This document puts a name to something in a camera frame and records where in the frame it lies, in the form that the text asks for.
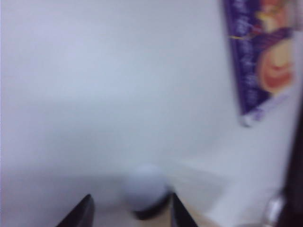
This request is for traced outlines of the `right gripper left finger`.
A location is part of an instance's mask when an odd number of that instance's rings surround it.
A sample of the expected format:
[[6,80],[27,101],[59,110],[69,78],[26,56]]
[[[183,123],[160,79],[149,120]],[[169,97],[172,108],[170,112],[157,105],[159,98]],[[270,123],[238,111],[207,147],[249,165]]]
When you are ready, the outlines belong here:
[[87,194],[57,225],[57,227],[92,227],[95,203],[91,194]]

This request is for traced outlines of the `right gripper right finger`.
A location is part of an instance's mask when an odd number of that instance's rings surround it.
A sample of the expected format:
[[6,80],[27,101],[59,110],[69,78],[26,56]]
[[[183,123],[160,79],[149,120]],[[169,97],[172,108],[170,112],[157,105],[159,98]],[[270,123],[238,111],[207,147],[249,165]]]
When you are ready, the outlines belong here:
[[172,227],[198,227],[176,193],[172,194],[170,211]]

